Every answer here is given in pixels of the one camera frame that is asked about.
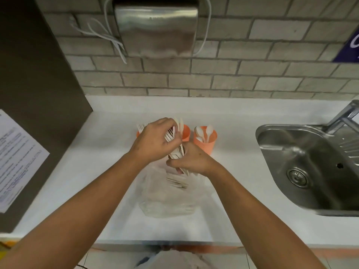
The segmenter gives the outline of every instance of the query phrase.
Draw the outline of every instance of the sink drain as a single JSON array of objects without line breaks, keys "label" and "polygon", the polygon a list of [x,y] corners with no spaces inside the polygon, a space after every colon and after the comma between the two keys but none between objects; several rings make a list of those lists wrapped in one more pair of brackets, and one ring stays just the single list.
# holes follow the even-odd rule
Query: sink drain
[{"label": "sink drain", "polygon": [[309,186],[307,175],[303,171],[297,169],[288,170],[287,177],[289,178],[290,182],[292,182],[297,187],[307,188]]}]

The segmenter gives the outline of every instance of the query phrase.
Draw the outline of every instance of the purple sign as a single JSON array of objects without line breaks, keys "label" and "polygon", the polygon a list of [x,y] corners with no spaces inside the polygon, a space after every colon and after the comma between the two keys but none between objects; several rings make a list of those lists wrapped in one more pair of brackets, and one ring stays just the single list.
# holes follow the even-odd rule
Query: purple sign
[{"label": "purple sign", "polygon": [[345,43],[333,62],[359,63],[359,28]]}]

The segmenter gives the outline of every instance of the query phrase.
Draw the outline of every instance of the stainless steel hand dryer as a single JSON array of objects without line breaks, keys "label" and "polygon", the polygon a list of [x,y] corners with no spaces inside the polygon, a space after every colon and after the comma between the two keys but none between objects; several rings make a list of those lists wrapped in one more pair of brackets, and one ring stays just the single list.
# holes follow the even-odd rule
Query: stainless steel hand dryer
[{"label": "stainless steel hand dryer", "polygon": [[199,0],[113,0],[114,15],[130,57],[190,57]]}]

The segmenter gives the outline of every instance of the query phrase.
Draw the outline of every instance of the paper notice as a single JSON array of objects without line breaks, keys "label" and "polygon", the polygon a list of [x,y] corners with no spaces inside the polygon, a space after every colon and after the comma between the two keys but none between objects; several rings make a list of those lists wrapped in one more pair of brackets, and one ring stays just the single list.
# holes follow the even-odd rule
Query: paper notice
[{"label": "paper notice", "polygon": [[5,213],[49,152],[0,109],[0,213]]}]

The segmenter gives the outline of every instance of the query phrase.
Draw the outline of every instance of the hand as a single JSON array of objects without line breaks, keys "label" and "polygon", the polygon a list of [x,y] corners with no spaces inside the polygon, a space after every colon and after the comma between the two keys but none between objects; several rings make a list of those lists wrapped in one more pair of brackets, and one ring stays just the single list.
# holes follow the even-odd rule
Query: hand
[{"label": "hand", "polygon": [[[174,139],[167,142],[166,132],[176,127]],[[182,143],[180,132],[177,132],[177,123],[171,118],[162,118],[148,124],[133,143],[129,153],[136,155],[144,164],[149,164],[169,155]]]},{"label": "hand", "polygon": [[208,176],[211,168],[218,165],[211,156],[192,142],[182,143],[185,149],[185,155],[179,160],[169,159],[167,165],[173,168],[183,168],[188,171]]}]

